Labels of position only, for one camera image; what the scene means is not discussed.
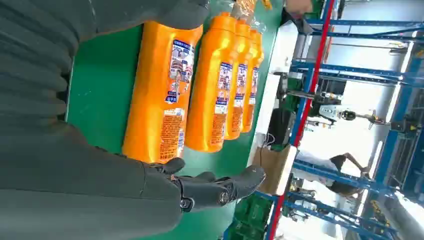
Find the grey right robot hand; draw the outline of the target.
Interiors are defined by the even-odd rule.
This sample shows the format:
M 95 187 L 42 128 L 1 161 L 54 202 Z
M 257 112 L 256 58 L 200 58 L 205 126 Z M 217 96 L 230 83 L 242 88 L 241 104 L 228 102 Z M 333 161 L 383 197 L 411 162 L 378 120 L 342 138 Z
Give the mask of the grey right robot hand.
M 155 21 L 199 27 L 207 0 L 3 0 L 0 3 L 0 237 L 130 240 L 171 231 L 184 213 L 251 195 L 261 167 L 178 176 L 181 158 L 144 163 L 87 143 L 58 119 L 81 42 Z

